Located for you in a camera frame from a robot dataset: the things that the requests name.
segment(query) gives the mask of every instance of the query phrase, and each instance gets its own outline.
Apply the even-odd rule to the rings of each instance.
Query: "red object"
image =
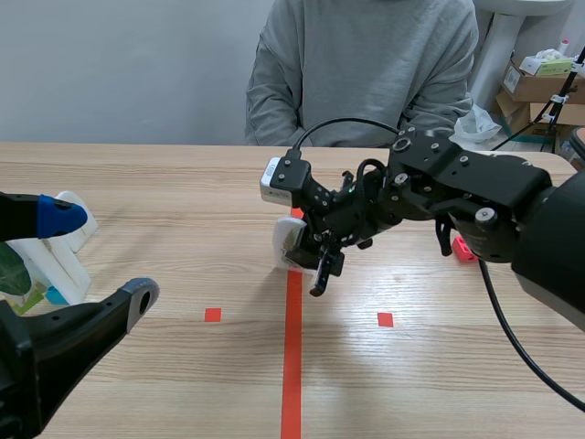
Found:
[[[289,271],[286,290],[281,439],[301,439],[303,274]]]
[[[391,313],[378,313],[380,327],[394,327],[394,316]]]
[[[221,322],[221,308],[208,308],[205,310],[206,323]]]
[[[300,209],[292,209],[291,215],[293,215],[295,218],[298,218],[299,220],[302,220],[304,217],[304,213]]]
[[[461,236],[458,236],[455,238],[455,241],[453,241],[453,251],[457,255],[457,259],[461,262],[477,261],[477,256],[475,256],[469,247],[467,247],[465,240]]]

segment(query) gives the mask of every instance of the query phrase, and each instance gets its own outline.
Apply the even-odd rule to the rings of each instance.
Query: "wooden table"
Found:
[[[261,201],[259,179],[280,148],[0,145],[6,192],[70,189],[101,229],[80,254],[103,298],[147,275],[161,296],[89,374],[44,438],[281,437],[286,274],[271,235],[286,208]],[[338,187],[382,151],[306,149],[315,176]],[[554,155],[523,154],[557,184]],[[585,397],[585,338],[493,266],[518,337],[562,385]],[[204,323],[221,307],[219,324]],[[395,327],[379,327],[378,312]],[[489,304],[478,267],[444,259],[433,224],[404,223],[342,278],[303,299],[303,438],[562,439],[585,417],[524,365]]]

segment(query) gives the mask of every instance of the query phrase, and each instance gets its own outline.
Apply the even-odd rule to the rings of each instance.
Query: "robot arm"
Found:
[[[365,173],[368,166],[375,169]],[[525,291],[585,331],[585,177],[552,186],[547,171],[508,155],[481,155],[447,139],[401,132],[386,165],[366,160],[340,190],[321,186],[299,151],[274,159],[262,197],[304,212],[307,226],[286,257],[317,270],[312,295],[341,275],[342,250],[364,250],[403,220],[435,220],[443,255],[450,231],[488,262],[511,262]]]
[[[87,220],[77,205],[0,193],[0,241],[50,238]],[[130,332],[158,298],[134,279],[100,303],[19,317],[0,302],[0,439],[39,435],[69,393]]]

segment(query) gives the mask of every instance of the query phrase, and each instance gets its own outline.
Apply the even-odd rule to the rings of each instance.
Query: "sleeve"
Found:
[[[293,145],[303,134],[302,46],[290,0],[275,0],[261,32],[247,90],[248,145]]]
[[[448,130],[473,106],[467,92],[467,79],[473,67],[473,52],[479,32],[474,12],[463,20],[441,61],[417,96],[403,113],[402,129]]]

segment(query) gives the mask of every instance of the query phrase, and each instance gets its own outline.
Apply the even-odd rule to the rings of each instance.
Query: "gray sweatshirt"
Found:
[[[249,145],[292,145],[316,123],[357,116],[452,129],[472,101],[473,0],[275,0],[247,91]],[[377,127],[342,123],[315,146],[374,146]]]

